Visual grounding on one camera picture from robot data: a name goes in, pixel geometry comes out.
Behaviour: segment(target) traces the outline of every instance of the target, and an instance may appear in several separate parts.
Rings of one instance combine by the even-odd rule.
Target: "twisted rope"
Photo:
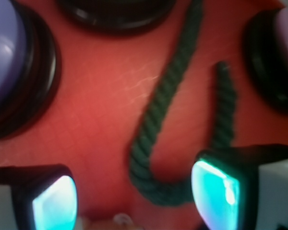
[[[203,17],[202,3],[202,0],[192,0],[188,8],[186,21],[180,35],[177,50],[167,67],[166,73],[163,75],[159,85],[155,89],[154,98],[144,114],[138,136],[134,140],[131,149],[131,182],[144,197],[160,206],[178,206],[185,202],[193,201],[190,177],[178,183],[171,184],[160,182],[154,178],[154,175],[150,170],[149,158],[170,103],[195,51]],[[220,77],[220,79],[223,78],[226,78],[226,74],[223,74],[222,77]],[[222,94],[221,89],[225,90],[232,86],[231,84],[228,84],[231,83],[229,76],[228,79],[225,79],[225,82],[227,84],[225,83],[223,85],[218,81],[220,85],[220,90],[218,92],[220,94]],[[228,103],[226,97],[221,96],[219,98],[222,99],[222,102]],[[231,132],[228,132],[227,129],[228,127],[229,129],[231,128],[230,122],[232,121],[230,119],[232,119],[232,116],[227,116],[227,110],[223,108],[223,106],[226,107],[226,105],[222,104],[222,108],[217,109],[221,113],[220,117],[217,115],[218,118],[216,119],[216,129],[211,143],[211,146],[213,147],[222,144],[225,145],[231,141],[230,137],[232,138]],[[220,128],[223,128],[224,119],[227,122],[224,131],[228,132],[228,137],[225,139],[220,137],[220,135],[222,135],[222,130],[220,130]]]
[[[234,113],[237,94],[230,78],[228,65],[219,62],[216,65],[216,118],[210,142],[210,148],[218,149],[230,147],[234,138]]]

